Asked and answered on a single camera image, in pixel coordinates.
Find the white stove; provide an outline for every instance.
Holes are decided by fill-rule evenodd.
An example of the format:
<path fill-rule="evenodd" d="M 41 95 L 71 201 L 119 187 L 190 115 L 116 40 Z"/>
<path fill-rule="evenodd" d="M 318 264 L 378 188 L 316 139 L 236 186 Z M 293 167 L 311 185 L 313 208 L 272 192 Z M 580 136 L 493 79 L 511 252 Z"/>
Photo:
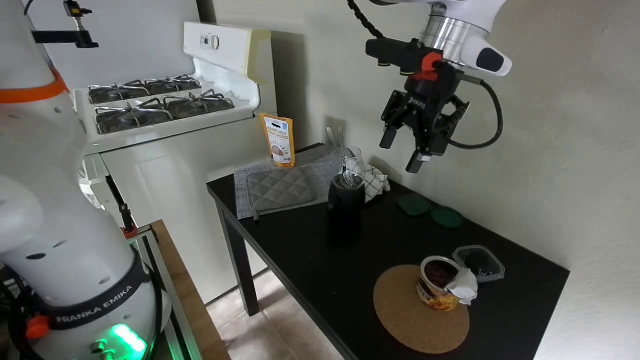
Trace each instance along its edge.
<path fill-rule="evenodd" d="M 136 224 L 164 220 L 206 303 L 236 278 L 205 185 L 269 156 L 258 115 L 277 113 L 271 33 L 185 22 L 181 48 L 192 74 L 147 79 L 141 61 L 129 64 L 135 78 L 72 97 L 88 135 L 81 188 L 120 223 L 120 197 Z M 263 270 L 249 251 L 254 273 Z"/>

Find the food can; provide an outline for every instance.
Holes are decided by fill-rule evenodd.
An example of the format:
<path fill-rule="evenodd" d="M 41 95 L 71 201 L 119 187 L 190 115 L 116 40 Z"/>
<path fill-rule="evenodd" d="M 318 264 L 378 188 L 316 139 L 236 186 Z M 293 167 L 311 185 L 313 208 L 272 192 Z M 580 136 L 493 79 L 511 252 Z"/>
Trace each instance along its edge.
<path fill-rule="evenodd" d="M 431 309 L 452 311 L 460 299 L 449 292 L 450 284 L 462 268 L 455 261 L 443 256 L 430 256 L 420 264 L 420 279 L 416 289 L 418 298 Z"/>

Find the franka emika robot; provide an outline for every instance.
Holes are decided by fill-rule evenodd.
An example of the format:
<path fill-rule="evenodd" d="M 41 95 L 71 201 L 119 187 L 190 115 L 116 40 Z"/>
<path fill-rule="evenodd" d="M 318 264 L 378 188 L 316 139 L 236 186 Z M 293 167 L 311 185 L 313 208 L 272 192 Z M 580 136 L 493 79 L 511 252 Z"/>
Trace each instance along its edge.
<path fill-rule="evenodd" d="M 394 91 L 382 114 L 380 146 L 390 148 L 397 131 L 410 128 L 415 152 L 406 169 L 416 173 L 448 145 L 480 149 L 495 143 L 502 133 L 498 98 L 463 70 L 496 76 L 511 70 L 511 60 L 486 41 L 506 0 L 371 1 L 432 6 L 420 39 L 402 42 L 385 38 L 354 0 L 347 0 L 375 37 L 367 42 L 367 55 L 407 76 L 405 92 Z M 76 30 L 40 31 L 27 16 L 32 2 L 0 4 L 0 262 L 20 285 L 17 296 L 0 286 L 8 302 L 9 358 L 153 358 L 155 339 L 171 312 L 169 298 L 115 219 L 80 191 L 77 171 L 86 129 L 41 45 L 98 47 L 81 21 L 91 11 L 60 0 Z M 469 107 L 455 95 L 461 81 L 483 86 L 493 99 L 499 125 L 486 143 L 451 140 Z M 442 113 L 448 104 L 455 107 L 450 115 Z"/>

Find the table leg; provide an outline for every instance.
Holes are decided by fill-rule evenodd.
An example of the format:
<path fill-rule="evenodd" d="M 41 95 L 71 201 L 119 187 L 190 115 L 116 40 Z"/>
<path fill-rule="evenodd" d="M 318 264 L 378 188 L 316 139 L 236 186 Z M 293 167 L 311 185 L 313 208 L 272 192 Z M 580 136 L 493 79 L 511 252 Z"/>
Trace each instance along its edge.
<path fill-rule="evenodd" d="M 231 263 L 234 266 L 236 280 L 238 281 L 238 289 L 244 303 L 244 309 L 249 316 L 256 315 L 260 312 L 258 305 L 258 296 L 255 294 L 255 285 L 253 284 L 253 275 L 251 273 L 251 265 L 249 264 L 249 255 L 246 253 L 246 245 L 244 238 L 225 218 L 225 212 L 218 205 L 218 213 L 220 214 L 220 222 L 222 222 L 222 230 L 225 233 Z"/>

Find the gray pot holder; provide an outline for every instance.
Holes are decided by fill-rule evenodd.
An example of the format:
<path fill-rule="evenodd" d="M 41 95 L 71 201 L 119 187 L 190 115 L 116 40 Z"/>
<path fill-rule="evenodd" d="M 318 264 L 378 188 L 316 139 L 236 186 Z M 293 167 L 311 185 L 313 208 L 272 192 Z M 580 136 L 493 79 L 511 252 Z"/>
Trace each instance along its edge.
<path fill-rule="evenodd" d="M 257 172 L 246 177 L 249 205 L 254 221 L 258 214 L 272 209 L 303 204 L 316 199 L 305 168 L 281 168 Z"/>

